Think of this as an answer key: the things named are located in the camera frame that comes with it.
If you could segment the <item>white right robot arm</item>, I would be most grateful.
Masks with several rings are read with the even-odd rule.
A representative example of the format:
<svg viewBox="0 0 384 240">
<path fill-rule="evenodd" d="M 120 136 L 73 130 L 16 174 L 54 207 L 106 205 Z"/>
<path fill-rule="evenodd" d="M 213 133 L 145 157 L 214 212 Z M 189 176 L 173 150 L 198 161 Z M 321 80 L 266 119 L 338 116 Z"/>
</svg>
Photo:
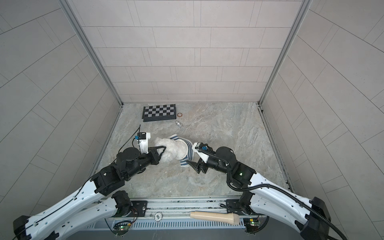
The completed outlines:
<svg viewBox="0 0 384 240">
<path fill-rule="evenodd" d="M 328 239 L 331 217 L 323 200 L 308 199 L 279 187 L 239 162 L 230 148 L 214 151 L 207 144 L 195 143 L 192 150 L 200 159 L 188 164 L 197 173 L 206 173 L 208 169 L 225 173 L 228 187 L 242 193 L 240 209 L 244 214 L 278 220 L 299 232 L 304 240 Z"/>
</svg>

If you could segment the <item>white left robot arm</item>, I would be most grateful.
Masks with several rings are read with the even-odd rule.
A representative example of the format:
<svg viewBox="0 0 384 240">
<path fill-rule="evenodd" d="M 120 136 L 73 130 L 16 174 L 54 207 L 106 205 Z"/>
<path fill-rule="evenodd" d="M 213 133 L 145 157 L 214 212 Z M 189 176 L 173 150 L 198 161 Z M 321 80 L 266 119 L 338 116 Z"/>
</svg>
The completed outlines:
<svg viewBox="0 0 384 240">
<path fill-rule="evenodd" d="M 74 217 L 88 205 L 112 195 L 102 202 L 96 214 L 90 220 L 97 217 L 121 217 L 130 213 L 137 214 L 127 192 L 120 188 L 132 179 L 136 174 L 141 174 L 149 165 L 159 164 L 165 146 L 151 147 L 147 153 L 141 153 L 139 149 L 129 147 L 117 154 L 107 167 L 91 176 L 78 190 L 34 216 L 20 216 L 13 222 L 16 240 L 43 240 L 46 238 L 57 239 L 60 234 L 56 230 L 60 225 L 74 227 L 70 218 Z"/>
</svg>

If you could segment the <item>blue white striped shirt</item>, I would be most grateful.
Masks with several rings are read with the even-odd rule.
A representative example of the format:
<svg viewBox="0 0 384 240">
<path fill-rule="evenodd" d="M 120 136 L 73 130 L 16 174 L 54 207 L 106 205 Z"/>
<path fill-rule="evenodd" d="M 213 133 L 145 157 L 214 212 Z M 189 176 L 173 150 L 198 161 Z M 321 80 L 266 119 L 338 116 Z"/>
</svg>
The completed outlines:
<svg viewBox="0 0 384 240">
<path fill-rule="evenodd" d="M 194 158 L 193 144 L 191 141 L 180 138 L 178 135 L 174 134 L 169 137 L 169 139 L 176 142 L 176 148 L 174 156 L 179 161 L 182 168 L 187 168 L 189 166 L 188 161 L 192 161 Z"/>
</svg>

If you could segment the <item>white fluffy teddy bear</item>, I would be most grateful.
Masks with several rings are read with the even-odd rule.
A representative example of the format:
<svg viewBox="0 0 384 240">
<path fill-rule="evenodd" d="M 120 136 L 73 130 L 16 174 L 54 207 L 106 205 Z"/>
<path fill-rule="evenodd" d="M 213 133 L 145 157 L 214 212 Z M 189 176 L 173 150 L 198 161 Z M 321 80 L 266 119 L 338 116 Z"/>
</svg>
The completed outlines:
<svg viewBox="0 0 384 240">
<path fill-rule="evenodd" d="M 161 161 L 164 161 L 164 162 L 169 162 L 169 161 L 173 161 L 173 160 L 177 160 L 176 157 L 174 156 L 174 151 L 175 151 L 175 148 L 176 148 L 176 142 L 169 139 L 169 138 L 156 138 L 154 140 L 154 143 L 155 143 L 155 146 L 165 146 L 167 147 L 167 149 L 161 153 L 160 150 L 158 150 L 158 152 L 162 155 L 161 156 Z"/>
</svg>

